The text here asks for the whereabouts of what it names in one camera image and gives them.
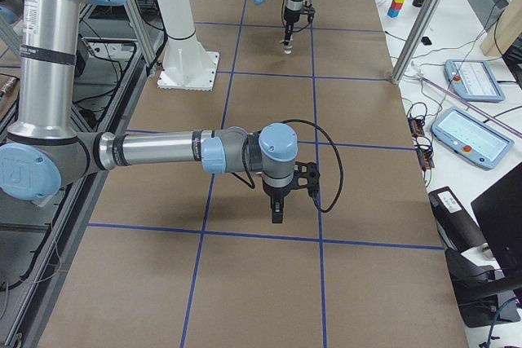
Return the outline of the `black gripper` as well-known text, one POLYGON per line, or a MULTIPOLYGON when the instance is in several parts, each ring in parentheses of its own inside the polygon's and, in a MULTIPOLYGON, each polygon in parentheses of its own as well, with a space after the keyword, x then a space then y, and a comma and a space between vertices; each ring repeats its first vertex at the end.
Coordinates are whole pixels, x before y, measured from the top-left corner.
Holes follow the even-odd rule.
POLYGON ((293 37, 293 28, 294 25, 299 21, 301 16, 300 10, 291 10, 289 8, 285 8, 283 11, 283 20, 285 22, 285 36, 284 36, 284 44, 289 45, 292 37, 293 37))
POLYGON ((269 196, 272 211, 272 223, 281 224, 284 218, 284 199, 298 186, 295 178, 272 178, 263 176, 263 190, 269 196))

